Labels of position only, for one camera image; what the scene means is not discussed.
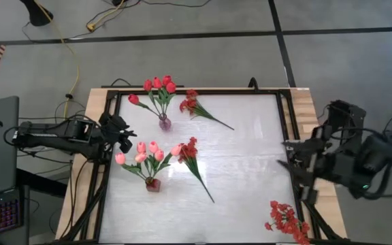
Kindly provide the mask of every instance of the gray floor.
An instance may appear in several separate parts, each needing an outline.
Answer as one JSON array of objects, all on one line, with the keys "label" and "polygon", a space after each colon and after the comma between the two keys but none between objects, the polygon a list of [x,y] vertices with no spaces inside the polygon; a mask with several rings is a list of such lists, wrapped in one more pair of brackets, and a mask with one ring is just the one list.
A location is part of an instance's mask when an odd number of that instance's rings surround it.
[{"label": "gray floor", "polygon": [[[109,8],[100,0],[41,2],[56,16],[65,37],[84,33],[85,22]],[[276,0],[276,6],[284,30],[392,27],[392,1]],[[26,40],[20,28],[27,21],[27,11],[19,1],[0,0],[0,41]],[[25,30],[32,39],[57,38],[50,25]],[[191,9],[141,3],[89,37],[273,30],[266,0],[213,0]],[[383,129],[392,116],[392,32],[286,36],[285,42],[296,84],[311,88],[318,114],[331,100],[343,99],[367,110],[366,127]],[[288,86],[274,36],[71,46],[81,68],[75,97],[84,105],[91,88],[111,84],[116,78],[142,84],[146,78],[171,74],[185,86],[245,86],[254,76],[260,86]],[[75,77],[73,57],[62,45],[8,46],[0,64],[0,98],[18,95],[21,116],[54,116]],[[77,105],[70,107],[71,112],[78,110]],[[58,151],[45,156],[69,158]],[[18,162],[31,172],[60,167],[27,157]],[[49,178],[66,175],[62,169]],[[337,192],[349,238],[392,244],[392,199],[354,200],[346,189]],[[392,178],[388,192],[392,192]],[[32,198],[41,207],[32,220],[31,243],[49,241],[48,219],[62,200],[38,193]]]}]

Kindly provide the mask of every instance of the yellow cable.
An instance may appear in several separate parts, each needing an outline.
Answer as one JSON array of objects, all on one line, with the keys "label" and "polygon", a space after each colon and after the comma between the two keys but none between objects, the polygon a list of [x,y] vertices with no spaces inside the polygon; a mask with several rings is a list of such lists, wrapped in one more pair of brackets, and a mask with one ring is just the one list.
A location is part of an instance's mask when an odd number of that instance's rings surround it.
[{"label": "yellow cable", "polygon": [[[65,40],[63,39],[63,35],[61,35],[61,32],[60,32],[59,28],[52,21],[51,17],[49,17],[48,13],[46,13],[45,9],[36,0],[34,0],[34,2],[35,2],[35,4],[37,4],[37,6],[39,6],[40,10],[45,14],[46,18],[48,18],[48,20],[51,22],[51,25],[54,27],[56,32],[59,34],[61,43],[66,45],[66,47],[69,49],[69,51],[72,53],[73,57],[76,60],[76,80],[75,80],[74,84],[72,85],[71,90],[69,91],[69,94],[71,95],[73,93],[74,89],[75,89],[76,84],[78,83],[78,81],[80,79],[80,62],[79,62],[78,57],[76,56],[75,52],[72,50],[72,48],[65,43]],[[65,112],[63,114],[64,118],[66,118],[66,116],[67,116],[67,104],[68,104],[68,102],[69,102],[69,98],[66,99]]]},{"label": "yellow cable", "polygon": [[99,18],[99,20],[98,20],[97,22],[95,22],[95,23],[93,23],[93,24],[88,24],[88,25],[87,25],[87,29],[88,29],[89,31],[94,31],[95,28],[96,28],[96,25],[97,25],[99,22],[101,22],[101,20],[103,20],[105,17],[107,17],[107,16],[109,16],[110,14],[113,14],[114,12],[118,11],[119,8],[122,6],[122,4],[123,4],[124,1],[125,1],[125,0],[122,0],[122,1],[120,2],[119,6],[117,6],[114,10],[112,10],[111,12],[108,12],[107,14],[105,14],[104,16],[102,16],[101,18]]}]

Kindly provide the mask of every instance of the tulip bouquet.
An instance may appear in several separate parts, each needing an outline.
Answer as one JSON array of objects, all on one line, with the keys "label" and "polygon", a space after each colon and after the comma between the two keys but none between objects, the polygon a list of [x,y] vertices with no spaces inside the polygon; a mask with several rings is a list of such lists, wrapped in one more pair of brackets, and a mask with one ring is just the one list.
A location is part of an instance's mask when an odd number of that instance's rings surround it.
[{"label": "tulip bouquet", "polygon": [[306,237],[307,232],[310,230],[310,226],[307,222],[301,222],[294,217],[294,210],[288,204],[281,204],[277,201],[271,201],[270,206],[272,211],[270,216],[275,220],[273,224],[266,222],[265,228],[269,231],[273,231],[272,225],[276,225],[276,228],[283,233],[292,234],[294,240],[300,245],[310,245],[309,239]]},{"label": "tulip bouquet", "polygon": [[178,159],[178,162],[185,162],[185,165],[189,168],[190,172],[200,181],[202,186],[205,188],[205,191],[207,191],[208,195],[211,198],[211,201],[214,203],[214,199],[212,198],[210,192],[208,191],[207,187],[202,181],[201,174],[199,173],[199,169],[197,168],[197,160],[196,160],[196,154],[197,154],[197,149],[195,148],[195,144],[197,142],[197,139],[195,137],[190,138],[190,142],[186,145],[184,143],[181,143],[181,149],[180,149],[180,158]]},{"label": "tulip bouquet", "polygon": [[196,114],[196,116],[203,116],[205,118],[215,120],[216,122],[221,123],[224,126],[234,130],[233,128],[219,121],[218,119],[213,117],[209,112],[207,112],[207,110],[205,110],[205,108],[203,108],[203,106],[198,102],[196,96],[198,96],[196,91],[194,91],[193,89],[188,90],[186,96],[187,100],[185,99],[183,102],[181,102],[180,111],[183,112],[185,110],[188,110],[190,112],[190,115]]},{"label": "tulip bouquet", "polygon": [[[116,154],[115,158],[116,162],[122,166],[122,168],[143,179],[148,191],[159,192],[161,181],[154,177],[160,170],[170,166],[170,158],[180,154],[181,145],[173,147],[166,157],[164,157],[164,152],[158,147],[156,142],[151,142],[149,144],[149,151],[152,153],[151,155],[146,154],[146,145],[144,142],[137,143],[138,154],[135,156],[136,165],[125,164],[126,156],[123,153]],[[146,168],[146,175],[143,173],[142,163],[144,163]]]},{"label": "tulip bouquet", "polygon": [[145,81],[143,88],[146,92],[148,92],[149,99],[154,104],[155,109],[157,112],[154,112],[149,108],[149,106],[143,104],[139,101],[139,97],[137,95],[129,95],[128,100],[129,102],[133,103],[134,105],[138,105],[142,108],[150,110],[153,114],[157,115],[160,119],[159,125],[160,128],[163,130],[169,130],[172,123],[170,119],[167,118],[167,107],[169,106],[170,100],[175,96],[176,85],[172,82],[171,76],[164,76],[163,83],[161,83],[158,77],[154,78],[153,88],[158,89],[158,95],[155,97],[152,92],[152,81],[147,80]]}]

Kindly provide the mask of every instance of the small vase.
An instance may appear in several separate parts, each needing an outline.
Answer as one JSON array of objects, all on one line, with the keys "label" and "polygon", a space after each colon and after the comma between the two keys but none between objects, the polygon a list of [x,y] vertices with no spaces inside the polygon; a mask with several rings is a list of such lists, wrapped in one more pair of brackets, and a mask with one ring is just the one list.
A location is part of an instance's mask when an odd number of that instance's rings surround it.
[{"label": "small vase", "polygon": [[158,124],[160,125],[160,128],[164,131],[169,131],[170,127],[172,125],[172,122],[170,122],[170,120],[167,118],[167,115],[162,113],[162,114],[160,114],[159,119],[160,119],[160,121]]},{"label": "small vase", "polygon": [[161,186],[161,181],[157,180],[152,177],[147,177],[146,181],[146,190],[150,192],[159,192],[160,191],[160,186]]}]

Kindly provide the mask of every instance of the wooden table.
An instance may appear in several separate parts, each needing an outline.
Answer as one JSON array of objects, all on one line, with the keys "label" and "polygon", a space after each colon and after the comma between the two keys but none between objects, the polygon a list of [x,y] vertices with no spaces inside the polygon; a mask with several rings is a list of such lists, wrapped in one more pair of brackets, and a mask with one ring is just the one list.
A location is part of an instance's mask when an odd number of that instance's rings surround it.
[{"label": "wooden table", "polygon": [[[127,90],[135,90],[136,88],[120,88],[119,90],[127,91]],[[225,88],[204,88],[204,89],[225,89]],[[239,89],[239,90],[252,90],[253,88],[227,88],[231,89]],[[286,89],[286,88],[260,88],[260,89]],[[92,118],[93,120],[99,120],[99,117],[103,113],[103,109],[105,107],[105,99],[107,95],[108,89],[106,88],[94,88],[91,90],[90,95],[88,97],[87,107],[86,107],[86,116]],[[311,93],[308,88],[290,88],[293,107],[295,111],[295,117],[297,121],[297,126],[299,128],[300,138],[302,140],[308,139],[311,136],[311,132],[315,126],[318,125],[318,121],[316,118],[316,112],[314,109],[314,104],[312,102]],[[289,111],[287,109],[287,103],[283,103],[284,105],[284,113],[287,120],[287,128],[289,130],[290,138],[293,138],[293,130],[291,126],[291,121],[289,120]],[[85,162],[85,158],[77,154],[73,161],[72,180],[75,180],[78,172],[82,164]],[[75,223],[80,217],[81,213],[84,211],[86,206],[86,200],[88,195],[88,188],[91,182],[91,175],[93,170],[93,164],[87,164],[82,169],[82,173],[80,174],[80,178],[78,181],[77,190],[75,190],[75,181],[72,181],[73,191],[77,192],[76,196],[76,204],[75,204],[75,212],[73,215]],[[103,166],[100,167],[99,173],[103,171]],[[97,188],[102,179],[102,174],[98,175],[97,180]],[[316,204],[317,210],[321,213],[322,217],[326,220],[326,222],[332,227],[332,229],[340,236],[346,237],[346,230],[344,228],[344,222],[342,219],[340,206],[338,204],[338,198],[335,190],[335,186],[327,181],[318,180],[316,182],[316,189],[318,189],[318,201]],[[306,208],[304,207],[304,214],[306,220],[309,221],[309,215],[307,213]],[[97,215],[97,207],[93,210],[91,214],[91,218],[89,220],[89,226],[87,231],[87,239],[93,238],[93,230],[95,226],[95,220]],[[69,219],[71,216],[71,197],[69,186],[67,187],[65,201],[63,203],[63,209],[61,211],[61,217],[59,221],[59,227],[56,233],[56,239],[59,239],[62,236],[63,231],[65,230]]]}]

